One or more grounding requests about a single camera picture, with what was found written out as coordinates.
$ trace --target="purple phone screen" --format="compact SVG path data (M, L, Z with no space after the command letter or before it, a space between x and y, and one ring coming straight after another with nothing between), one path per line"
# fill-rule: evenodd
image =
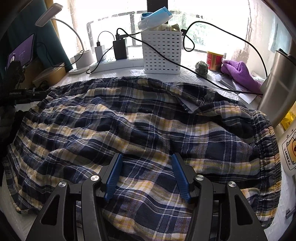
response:
M33 47L34 34L28 37L24 42L17 46L13 52L8 56L7 68L12 61L20 61L21 66L28 64L32 60L32 47Z

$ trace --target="purple cloth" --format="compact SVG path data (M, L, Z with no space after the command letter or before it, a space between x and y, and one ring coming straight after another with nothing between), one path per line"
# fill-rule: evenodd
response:
M236 82L240 83L251 92L261 93L261 83L250 76L249 70L243 61L224 60L221 72L230 75Z

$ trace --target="white power strip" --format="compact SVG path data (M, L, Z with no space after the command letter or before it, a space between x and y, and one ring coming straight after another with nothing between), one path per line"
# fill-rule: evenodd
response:
M92 72L98 65L98 62L93 63L89 67L89 71ZM130 67L141 67L144 66L144 60L143 58L133 58L133 59L120 59L116 60L114 57L107 58L99 64L99 66L96 68L94 73L106 71L106 70L112 70L112 69L122 69L122 68L130 68Z

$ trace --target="silver screw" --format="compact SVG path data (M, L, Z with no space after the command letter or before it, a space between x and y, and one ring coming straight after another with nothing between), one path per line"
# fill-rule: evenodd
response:
M198 180L198 181L202 181L202 180L205 179L205 177L204 177L203 175L197 175L197 176L195 177L195 179Z
M232 187L232 188L235 188L235 187L237 186L236 183L233 182L233 181L230 181L230 182L228 183L228 185L229 185L230 187Z
M60 188L63 188L64 186L66 186L66 182L65 181L61 181L60 183L59 183L59 187Z
M97 181L97 180L99 180L99 178L100 177L98 175L94 175L94 176L91 177L91 180L92 181Z

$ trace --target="white charger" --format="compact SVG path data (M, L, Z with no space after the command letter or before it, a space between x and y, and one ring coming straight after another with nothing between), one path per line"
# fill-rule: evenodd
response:
M106 52L105 45L101 45L100 42L97 42L96 47L94 48L94 51L96 52L96 60L97 62L100 61L103 54Z

